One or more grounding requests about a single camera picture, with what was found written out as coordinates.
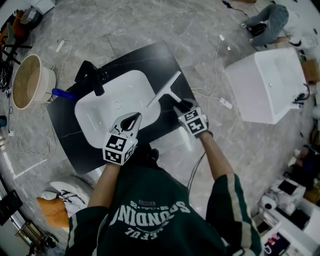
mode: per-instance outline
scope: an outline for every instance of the gray tile floor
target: gray tile floor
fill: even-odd
[[[257,14],[256,8],[262,10],[268,4],[267,0],[259,0],[255,6],[232,3],[249,16]],[[255,51],[239,26],[245,19],[241,12],[226,9],[220,0],[57,0],[56,7],[32,31],[32,38],[26,43],[33,45],[32,50],[20,51],[18,59],[22,61],[31,53],[38,54],[44,66],[54,66],[59,79],[70,42],[65,43],[61,52],[55,50],[58,40],[71,39],[73,49],[60,81],[60,88],[67,89],[74,83],[84,60],[101,66],[140,47],[165,40],[192,88],[202,88],[197,92],[208,95],[216,86],[212,96],[224,97],[233,104],[229,110],[213,99],[208,104],[207,98],[195,95],[209,116],[215,140],[240,177],[248,205],[254,209],[268,186],[286,170],[293,149],[307,142],[300,137],[300,131],[308,137],[313,103],[310,99],[303,111],[291,110],[276,125],[241,120],[224,71],[227,65]],[[225,37],[224,41],[219,42],[219,34]],[[0,98],[2,115],[8,115],[8,99],[4,93]],[[55,133],[52,134],[46,111],[45,104],[34,103],[26,110],[13,107],[9,125],[14,126],[16,137],[8,137],[8,129],[2,129],[6,142],[1,147],[0,167],[8,186],[23,201],[26,216],[42,230],[55,234],[60,239],[59,246],[65,248],[68,234],[46,223],[35,199],[52,179],[77,175]],[[24,129],[42,114],[43,118],[21,139]],[[188,182],[192,167],[203,152],[200,142],[189,138],[181,129],[151,145],[160,151],[159,165],[183,184]],[[81,178],[94,186],[101,170]],[[191,205],[201,216],[205,216],[213,183],[205,158],[190,194]]]

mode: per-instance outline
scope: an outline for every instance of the blue handle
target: blue handle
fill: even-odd
[[[64,97],[70,100],[75,100],[76,99],[76,94],[74,92],[69,92],[66,90],[61,90],[57,88],[53,88],[51,93],[53,95],[59,96],[59,97]]]

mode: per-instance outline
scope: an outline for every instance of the black faucet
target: black faucet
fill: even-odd
[[[74,81],[79,84],[86,83],[91,85],[96,96],[101,96],[105,93],[101,83],[100,71],[90,61],[85,60],[82,63]]]

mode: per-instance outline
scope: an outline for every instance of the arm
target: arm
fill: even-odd
[[[213,179],[216,181],[222,175],[233,174],[231,165],[210,133],[202,132],[199,138],[208,158]]]
[[[120,165],[107,163],[90,197],[88,207],[103,206],[110,208],[114,196]]]
[[[208,132],[200,134],[208,158],[214,185],[208,201],[205,220],[229,244],[232,254],[260,255],[260,236],[248,213],[239,177]]]
[[[87,208],[69,219],[68,244],[65,255],[91,255],[97,246],[97,236],[103,220],[108,218],[120,165],[107,163],[90,197]]]
[[[280,36],[273,43],[274,44],[279,44],[279,43],[287,43],[289,41],[290,41],[290,37],[288,37],[288,36]]]

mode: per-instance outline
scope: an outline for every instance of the black countertop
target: black countertop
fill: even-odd
[[[101,68],[107,72],[107,78],[102,84],[131,70],[139,70],[146,75],[155,94],[175,72],[181,71],[175,57],[164,41],[130,52]],[[183,73],[172,85],[171,90],[181,99],[194,99]],[[77,100],[57,97],[47,106],[47,110],[56,135],[70,163],[77,173],[85,174],[106,164],[102,150],[92,147],[87,142],[75,115],[77,101],[92,92],[93,89],[90,85],[75,83],[68,91],[76,93]],[[160,116],[153,124],[139,131],[137,135],[138,146],[150,143],[181,126],[173,110],[173,106],[177,104],[176,101],[169,95],[164,95],[160,98],[159,103],[161,107]]]

